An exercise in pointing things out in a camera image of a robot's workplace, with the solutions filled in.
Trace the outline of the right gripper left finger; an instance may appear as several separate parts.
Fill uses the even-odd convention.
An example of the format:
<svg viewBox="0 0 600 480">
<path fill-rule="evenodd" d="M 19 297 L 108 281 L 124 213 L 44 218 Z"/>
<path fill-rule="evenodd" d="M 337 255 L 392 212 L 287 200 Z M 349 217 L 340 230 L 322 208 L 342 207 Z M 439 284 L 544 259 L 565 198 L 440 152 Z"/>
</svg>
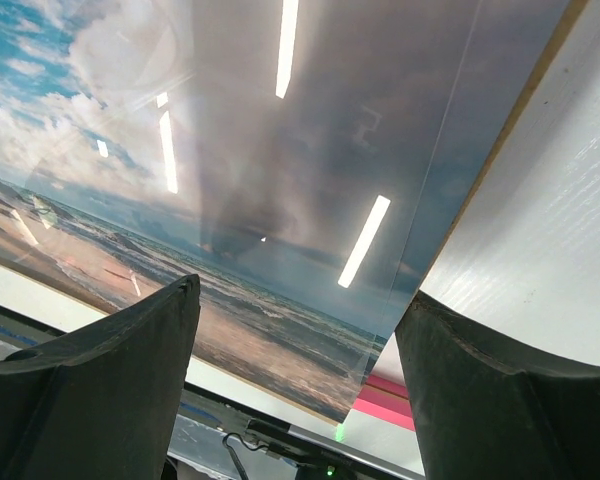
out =
<svg viewBox="0 0 600 480">
<path fill-rule="evenodd" d="M 0 361 L 0 479 L 157 479 L 199 323 L 200 279 Z"/>
</svg>

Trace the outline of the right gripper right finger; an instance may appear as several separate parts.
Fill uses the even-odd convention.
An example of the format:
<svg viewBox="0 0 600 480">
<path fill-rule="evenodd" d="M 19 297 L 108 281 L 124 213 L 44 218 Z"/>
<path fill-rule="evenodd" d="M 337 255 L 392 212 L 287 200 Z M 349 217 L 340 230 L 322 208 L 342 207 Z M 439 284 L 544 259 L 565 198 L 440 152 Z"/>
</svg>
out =
<svg viewBox="0 0 600 480">
<path fill-rule="evenodd" d="M 428 479 L 600 479 L 600 367 L 418 292 L 395 337 Z"/>
</svg>

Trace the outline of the pink picture frame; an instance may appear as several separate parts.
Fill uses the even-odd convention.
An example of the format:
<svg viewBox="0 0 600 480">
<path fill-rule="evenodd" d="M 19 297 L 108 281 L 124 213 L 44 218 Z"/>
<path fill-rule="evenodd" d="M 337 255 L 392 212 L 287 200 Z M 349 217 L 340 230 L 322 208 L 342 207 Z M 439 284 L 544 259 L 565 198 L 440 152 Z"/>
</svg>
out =
<svg viewBox="0 0 600 480">
<path fill-rule="evenodd" d="M 352 409 L 401 428 L 415 430 L 406 388 L 376 375 L 367 378 Z"/>
</svg>

